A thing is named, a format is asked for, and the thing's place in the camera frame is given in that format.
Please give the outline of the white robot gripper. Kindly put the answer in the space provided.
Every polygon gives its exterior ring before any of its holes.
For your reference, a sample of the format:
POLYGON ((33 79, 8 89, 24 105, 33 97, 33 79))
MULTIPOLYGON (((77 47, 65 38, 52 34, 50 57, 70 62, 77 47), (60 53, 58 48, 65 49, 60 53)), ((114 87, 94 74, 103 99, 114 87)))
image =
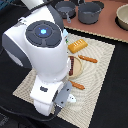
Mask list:
POLYGON ((68 96, 71 92, 72 84, 70 81, 66 83, 54 82, 46 83, 42 82, 39 77, 36 77, 34 86, 30 93, 30 97, 34 100, 34 106, 36 110, 48 116, 51 113, 54 104, 64 107, 68 96))

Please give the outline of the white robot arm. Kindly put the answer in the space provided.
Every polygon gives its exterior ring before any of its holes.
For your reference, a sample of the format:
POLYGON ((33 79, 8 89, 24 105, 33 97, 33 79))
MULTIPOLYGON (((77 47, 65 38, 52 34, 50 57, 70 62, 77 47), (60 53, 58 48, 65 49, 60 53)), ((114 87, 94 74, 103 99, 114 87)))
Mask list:
POLYGON ((36 71, 30 97, 36 110, 48 116, 54 103, 65 105, 71 90, 63 20, 50 0, 21 1, 29 11, 3 33, 2 45, 14 62, 36 71))

